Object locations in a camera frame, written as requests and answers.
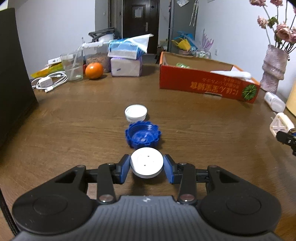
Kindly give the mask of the cream cube charger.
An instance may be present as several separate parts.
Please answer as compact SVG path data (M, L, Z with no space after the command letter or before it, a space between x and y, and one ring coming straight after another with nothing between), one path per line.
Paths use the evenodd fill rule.
M288 133L289 130L293 129L295 125L292 123L290 118L284 113L278 113L269 126L269 130L274 137L279 131Z

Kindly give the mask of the white round disc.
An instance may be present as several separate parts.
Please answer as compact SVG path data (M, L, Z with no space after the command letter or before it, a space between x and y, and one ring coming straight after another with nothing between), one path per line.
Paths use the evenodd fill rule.
M158 150L143 147L132 153L130 156L130 166L137 177L150 179L161 173L164 166L164 158Z

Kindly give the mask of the blue gear-shaped lid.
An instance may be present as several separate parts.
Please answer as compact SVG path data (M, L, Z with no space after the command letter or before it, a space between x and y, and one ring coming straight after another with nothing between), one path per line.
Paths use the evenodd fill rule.
M125 139L128 145L135 150L143 147L156 148L161 135L159 126L150 121L131 123L125 130Z

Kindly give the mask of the red white lint brush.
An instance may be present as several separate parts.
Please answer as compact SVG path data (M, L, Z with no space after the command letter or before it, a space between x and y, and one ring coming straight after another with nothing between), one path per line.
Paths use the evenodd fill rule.
M239 78L239 79L243 79L243 80L250 80L252 78L252 75L246 71L216 70L216 71L211 71L211 73L219 74L219 75L223 75L223 76L228 76L228 77L233 77L233 78Z

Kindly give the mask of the green spray bottle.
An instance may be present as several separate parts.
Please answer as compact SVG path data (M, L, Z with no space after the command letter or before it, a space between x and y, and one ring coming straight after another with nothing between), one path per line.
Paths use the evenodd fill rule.
M185 64L183 64L183 63L177 63L177 64L176 64L176 67L179 67L179 68L190 68L190 66L185 65Z

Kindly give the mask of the white cotton swab box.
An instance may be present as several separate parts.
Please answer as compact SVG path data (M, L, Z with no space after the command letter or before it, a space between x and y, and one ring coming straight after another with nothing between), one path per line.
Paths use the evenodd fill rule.
M274 93L266 92L264 101L268 104L272 111L276 113L283 113L285 110L285 103Z

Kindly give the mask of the white bottle cap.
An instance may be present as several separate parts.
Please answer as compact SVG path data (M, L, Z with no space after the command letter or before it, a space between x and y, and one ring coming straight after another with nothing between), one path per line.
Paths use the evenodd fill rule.
M133 104L125 109L125 117L128 122L136 123L144 121L147 116L147 108L140 104Z

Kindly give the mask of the red cardboard box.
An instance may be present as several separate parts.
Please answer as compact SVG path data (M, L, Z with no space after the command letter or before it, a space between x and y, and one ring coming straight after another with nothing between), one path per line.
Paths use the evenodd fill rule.
M190 68L176 67L183 63ZM211 71L243 71L236 65L211 59L162 52L159 61L159 87L254 103L260 90L260 83L253 77L243 80L211 73Z

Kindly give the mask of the dried pink roses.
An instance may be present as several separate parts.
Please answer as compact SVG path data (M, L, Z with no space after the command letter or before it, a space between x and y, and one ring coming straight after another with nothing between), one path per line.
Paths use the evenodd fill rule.
M273 32L275 47L285 51L288 55L295 50L295 3L292 1L269 1L269 3L276 8L276 15L272 16L267 11L266 1L250 0L252 6L262 8L266 13L266 18L262 16L257 17L257 24L261 29L264 29L271 44L268 28ZM292 5L293 18L290 24L287 23L288 4ZM280 22L280 7L285 7L285 18Z

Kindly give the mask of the purple white tissue pack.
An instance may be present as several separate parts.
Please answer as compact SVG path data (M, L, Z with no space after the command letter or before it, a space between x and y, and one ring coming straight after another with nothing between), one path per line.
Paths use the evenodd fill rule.
M111 75L114 77L140 77L142 74L142 57L137 60L111 58Z

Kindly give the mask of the blue tissue pack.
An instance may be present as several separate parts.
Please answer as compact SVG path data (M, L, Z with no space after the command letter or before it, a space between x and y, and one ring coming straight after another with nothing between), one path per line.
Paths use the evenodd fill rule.
M149 39L153 34L140 35L132 38L113 40L108 45L109 58L137 60L147 53Z

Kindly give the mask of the yellow blue bags pile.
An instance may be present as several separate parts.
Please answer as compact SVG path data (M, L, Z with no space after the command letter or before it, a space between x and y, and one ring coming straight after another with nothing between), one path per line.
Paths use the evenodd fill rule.
M191 33L177 31L178 36L171 40L171 43L179 50L191 51L197 50L194 37Z

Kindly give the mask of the dark entrance door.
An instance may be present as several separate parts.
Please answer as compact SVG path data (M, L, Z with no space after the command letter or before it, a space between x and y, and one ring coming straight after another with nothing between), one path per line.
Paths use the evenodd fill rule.
M131 38L153 34L149 39L147 52L156 54L159 37L159 1L124 0L122 13L122 36Z

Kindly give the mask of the grey refrigerator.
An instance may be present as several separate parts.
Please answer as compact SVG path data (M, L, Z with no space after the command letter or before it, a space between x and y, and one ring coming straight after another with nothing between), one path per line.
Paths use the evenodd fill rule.
M189 0L183 6L180 6L177 1L171 1L170 4L168 51L178 53L178 48L171 43L171 40L178 36L177 31L191 33L195 38L196 25L189 26L194 1Z

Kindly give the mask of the white umbrella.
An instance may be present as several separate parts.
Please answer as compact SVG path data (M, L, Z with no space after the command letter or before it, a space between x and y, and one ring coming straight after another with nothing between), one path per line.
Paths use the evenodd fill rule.
M193 4L193 10L191 14L191 19L189 26L195 26L196 25L196 19L197 19L197 14L198 14L198 8L199 8L199 0L195 0Z

